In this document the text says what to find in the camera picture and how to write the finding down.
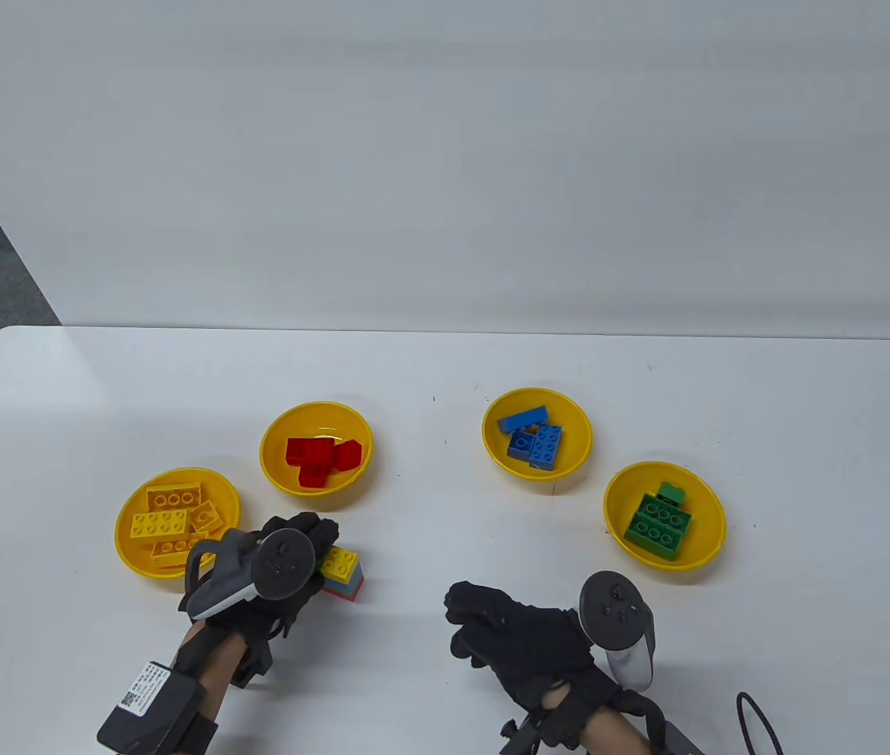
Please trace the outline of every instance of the lego brick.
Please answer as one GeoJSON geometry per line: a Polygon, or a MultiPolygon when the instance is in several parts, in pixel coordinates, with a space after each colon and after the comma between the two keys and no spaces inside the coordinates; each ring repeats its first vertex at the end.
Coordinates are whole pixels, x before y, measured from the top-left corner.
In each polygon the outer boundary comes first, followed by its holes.
{"type": "Polygon", "coordinates": [[[678,532],[680,536],[686,534],[687,529],[690,528],[690,521],[693,519],[692,514],[687,514],[681,508],[676,508],[674,504],[666,503],[647,493],[644,493],[642,502],[637,507],[637,515],[644,517],[649,525],[661,525],[678,532]]]}
{"type": "Polygon", "coordinates": [[[200,485],[150,485],[144,492],[148,496],[149,511],[169,511],[176,508],[200,506],[200,485]]]}
{"type": "Polygon", "coordinates": [[[338,582],[341,585],[351,583],[356,571],[360,571],[358,554],[337,546],[331,547],[326,560],[319,568],[319,574],[322,574],[327,582],[338,582]]]}
{"type": "Polygon", "coordinates": [[[663,501],[667,501],[667,503],[671,503],[672,506],[682,506],[683,501],[686,500],[686,490],[676,488],[675,485],[669,482],[662,482],[661,488],[658,488],[658,497],[663,501]]]}
{"type": "Polygon", "coordinates": [[[288,438],[284,448],[284,460],[293,467],[301,467],[305,463],[305,447],[311,438],[288,438]]]}
{"type": "Polygon", "coordinates": [[[550,413],[546,410],[546,407],[536,407],[535,409],[528,410],[528,412],[511,414],[510,417],[498,420],[498,427],[502,429],[505,435],[510,435],[516,430],[524,430],[533,425],[541,425],[549,418],[550,413]]]}
{"type": "Polygon", "coordinates": [[[362,444],[358,441],[344,441],[333,449],[333,468],[347,472],[362,465],[362,444]]]}
{"type": "Polygon", "coordinates": [[[158,543],[161,540],[176,540],[186,534],[189,525],[189,511],[153,511],[151,514],[134,514],[131,519],[132,540],[143,543],[158,543]]]}
{"type": "Polygon", "coordinates": [[[532,442],[535,441],[535,435],[527,433],[524,430],[516,430],[511,433],[509,442],[509,456],[520,461],[528,461],[532,451],[532,442]]]}
{"type": "Polygon", "coordinates": [[[305,464],[333,466],[333,449],[337,442],[333,438],[288,438],[284,450],[284,460],[293,467],[305,464]]]}
{"type": "Polygon", "coordinates": [[[532,450],[528,456],[528,465],[536,469],[553,471],[553,463],[557,459],[557,449],[561,445],[561,434],[564,430],[557,425],[539,425],[532,440],[532,450]]]}
{"type": "Polygon", "coordinates": [[[218,513],[215,504],[209,500],[205,500],[197,508],[190,511],[190,526],[193,526],[194,532],[204,532],[209,535],[225,526],[225,519],[218,513]]]}
{"type": "Polygon", "coordinates": [[[302,488],[326,488],[329,467],[320,464],[302,464],[298,471],[298,485],[302,488]]]}
{"type": "Polygon", "coordinates": [[[191,547],[203,540],[204,536],[199,532],[191,533],[186,538],[179,540],[164,540],[155,543],[151,547],[151,563],[156,567],[171,567],[172,565],[185,565],[191,547]]]}
{"type": "Polygon", "coordinates": [[[679,556],[682,533],[650,524],[650,520],[643,514],[634,515],[625,536],[629,543],[643,547],[649,553],[661,556],[665,561],[675,561],[675,557],[679,556]]]}
{"type": "Polygon", "coordinates": [[[354,601],[358,599],[358,593],[362,590],[362,585],[364,583],[365,575],[362,574],[362,570],[358,567],[355,569],[355,575],[351,577],[351,582],[347,583],[347,585],[341,585],[341,583],[326,580],[326,582],[323,583],[322,589],[325,592],[329,592],[331,595],[335,595],[338,598],[344,598],[344,600],[349,600],[351,603],[354,603],[354,601]]]}

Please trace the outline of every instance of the blue lego brick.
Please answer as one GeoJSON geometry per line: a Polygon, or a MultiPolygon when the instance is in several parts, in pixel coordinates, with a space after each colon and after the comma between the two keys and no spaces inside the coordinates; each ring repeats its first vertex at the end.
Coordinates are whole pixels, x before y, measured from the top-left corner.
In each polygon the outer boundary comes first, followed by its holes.
{"type": "Polygon", "coordinates": [[[535,435],[527,433],[524,430],[514,431],[511,433],[509,456],[520,461],[528,461],[528,456],[532,453],[532,443],[534,442],[535,435]]]}
{"type": "Polygon", "coordinates": [[[344,600],[354,603],[364,583],[365,575],[362,574],[362,565],[358,564],[354,576],[351,577],[351,582],[348,582],[347,585],[341,585],[340,582],[327,578],[323,582],[322,589],[338,598],[344,598],[344,600]]]}
{"type": "Polygon", "coordinates": [[[517,430],[532,427],[532,425],[541,425],[549,418],[550,412],[546,410],[546,407],[536,407],[535,409],[528,410],[528,412],[511,414],[510,417],[498,420],[498,427],[502,429],[505,435],[510,435],[517,430]]]}
{"type": "Polygon", "coordinates": [[[535,431],[531,454],[528,456],[528,465],[552,472],[563,432],[557,425],[539,425],[539,430],[535,431]]]}

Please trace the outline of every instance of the controller handle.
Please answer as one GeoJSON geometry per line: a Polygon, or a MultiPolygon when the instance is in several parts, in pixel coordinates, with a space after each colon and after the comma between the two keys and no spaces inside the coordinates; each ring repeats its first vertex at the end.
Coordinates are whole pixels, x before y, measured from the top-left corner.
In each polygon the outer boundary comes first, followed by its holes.
{"type": "Polygon", "coordinates": [[[644,691],[654,673],[654,615],[637,587],[618,572],[589,576],[578,601],[581,628],[606,651],[610,675],[628,690],[644,691]]]}

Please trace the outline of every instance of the hand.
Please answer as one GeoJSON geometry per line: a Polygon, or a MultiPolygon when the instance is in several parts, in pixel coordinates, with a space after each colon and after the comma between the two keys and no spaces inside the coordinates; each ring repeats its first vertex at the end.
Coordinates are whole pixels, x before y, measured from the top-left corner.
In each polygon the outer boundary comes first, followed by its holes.
{"type": "Polygon", "coordinates": [[[491,666],[506,693],[541,720],[539,736],[550,747],[575,749],[593,716],[611,709],[644,716],[650,751],[664,748],[661,709],[597,668],[592,641],[573,611],[523,605],[468,582],[449,588],[445,609],[445,618],[460,625],[452,635],[452,654],[469,658],[474,668],[491,666]]]}
{"type": "Polygon", "coordinates": [[[474,668],[491,666],[506,693],[531,713],[539,712],[545,691],[595,665],[592,642],[571,611],[523,605],[468,582],[452,585],[445,608],[445,618],[461,625],[452,654],[474,668]]]}
{"type": "MultiPolygon", "coordinates": [[[[247,542],[255,543],[276,529],[284,528],[300,529],[312,542],[312,547],[315,549],[316,572],[309,576],[308,582],[290,597],[281,600],[265,600],[257,597],[251,601],[240,601],[205,621],[208,627],[228,629],[239,633],[246,640],[248,647],[246,657],[243,658],[232,682],[236,687],[246,687],[253,676],[266,673],[270,668],[273,659],[268,641],[278,634],[287,637],[288,630],[298,618],[299,611],[322,589],[323,576],[319,574],[319,565],[325,561],[340,535],[340,528],[333,519],[321,519],[312,511],[304,511],[290,519],[271,518],[258,532],[247,533],[247,542]]],[[[198,586],[210,575],[211,571],[205,572],[200,577],[198,586]]],[[[187,596],[183,596],[183,600],[179,603],[180,611],[186,608],[186,600],[187,596]]]]}

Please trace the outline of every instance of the wrist strap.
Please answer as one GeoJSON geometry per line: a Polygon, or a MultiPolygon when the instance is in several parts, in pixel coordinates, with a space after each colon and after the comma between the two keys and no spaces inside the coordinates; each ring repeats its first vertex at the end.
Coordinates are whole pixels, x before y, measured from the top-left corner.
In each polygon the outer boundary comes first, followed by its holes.
{"type": "Polygon", "coordinates": [[[190,679],[197,679],[204,670],[208,658],[222,643],[234,634],[233,629],[222,626],[205,624],[200,632],[186,640],[176,652],[176,662],[172,665],[175,672],[179,672],[190,679]]]}
{"type": "Polygon", "coordinates": [[[183,755],[204,755],[217,730],[218,724],[214,720],[204,718],[200,713],[194,714],[186,732],[183,732],[176,743],[176,752],[182,752],[183,755]]]}
{"type": "Polygon", "coordinates": [[[577,748],[588,720],[607,705],[619,713],[643,716],[651,752],[656,755],[664,752],[665,716],[650,698],[638,691],[624,690],[596,666],[562,676],[570,684],[571,690],[539,724],[539,736],[548,746],[562,744],[571,750],[577,748]]]}

